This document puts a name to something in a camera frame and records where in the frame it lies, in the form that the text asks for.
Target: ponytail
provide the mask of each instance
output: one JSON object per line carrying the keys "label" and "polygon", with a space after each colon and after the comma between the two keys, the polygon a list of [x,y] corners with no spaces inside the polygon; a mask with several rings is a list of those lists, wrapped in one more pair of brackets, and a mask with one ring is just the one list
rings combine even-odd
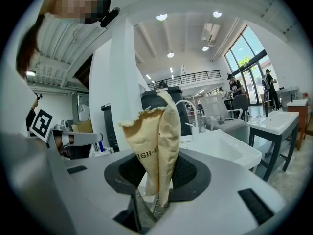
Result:
{"label": "ponytail", "polygon": [[36,23],[27,31],[22,39],[22,43],[16,58],[16,69],[22,78],[26,78],[26,73],[30,68],[33,56],[39,52],[37,35],[44,19],[44,15],[39,15]]}

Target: crumpled fabric bag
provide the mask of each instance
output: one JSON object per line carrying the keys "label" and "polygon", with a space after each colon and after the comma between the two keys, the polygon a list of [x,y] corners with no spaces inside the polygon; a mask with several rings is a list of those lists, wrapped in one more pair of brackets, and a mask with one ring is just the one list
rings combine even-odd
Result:
{"label": "crumpled fabric bag", "polygon": [[126,141],[148,174],[146,196],[154,196],[159,192],[158,129],[164,111],[165,107],[151,111],[146,109],[139,112],[135,121],[118,124],[123,128]]}
{"label": "crumpled fabric bag", "polygon": [[177,107],[168,92],[160,91],[157,95],[168,103],[158,128],[159,199],[163,207],[168,200],[170,182],[179,152],[181,123]]}

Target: chair armrest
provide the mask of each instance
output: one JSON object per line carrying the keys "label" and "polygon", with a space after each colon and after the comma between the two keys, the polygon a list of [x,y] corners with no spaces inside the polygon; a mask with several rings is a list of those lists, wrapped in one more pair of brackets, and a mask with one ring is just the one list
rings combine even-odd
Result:
{"label": "chair armrest", "polygon": [[211,130],[210,131],[213,131],[213,128],[214,128],[214,123],[215,123],[215,118],[213,116],[202,116],[203,118],[210,118],[211,119]]}
{"label": "chair armrest", "polygon": [[242,109],[235,109],[235,110],[227,110],[228,112],[235,112],[235,111],[239,111],[239,116],[238,119],[241,119],[241,115],[243,114],[243,110]]}

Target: black rectangular slot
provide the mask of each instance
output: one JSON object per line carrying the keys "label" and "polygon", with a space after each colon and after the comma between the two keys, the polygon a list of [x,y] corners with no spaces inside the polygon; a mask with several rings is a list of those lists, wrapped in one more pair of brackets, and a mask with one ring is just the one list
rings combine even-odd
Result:
{"label": "black rectangular slot", "polygon": [[274,216],[273,212],[255,194],[252,189],[245,189],[238,192],[246,206],[251,211],[259,225],[262,225]]}
{"label": "black rectangular slot", "polygon": [[87,170],[87,168],[82,166],[82,165],[77,166],[77,167],[73,167],[73,168],[70,168],[70,169],[67,169],[69,174],[74,174],[76,172],[80,172],[80,171],[83,171],[83,170]]}

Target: white mesh chair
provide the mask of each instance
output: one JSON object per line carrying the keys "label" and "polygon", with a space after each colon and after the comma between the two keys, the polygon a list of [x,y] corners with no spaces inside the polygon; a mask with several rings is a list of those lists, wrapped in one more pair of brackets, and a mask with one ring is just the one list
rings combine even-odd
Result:
{"label": "white mesh chair", "polygon": [[[210,131],[222,130],[229,133],[246,125],[245,121],[240,119],[243,113],[242,109],[228,110],[219,95],[201,98],[200,102],[204,110],[205,127]],[[235,111],[239,111],[238,119],[233,118],[233,121],[225,121],[228,118],[228,113]],[[216,117],[219,116],[222,116],[225,124],[219,124],[216,121]]]}

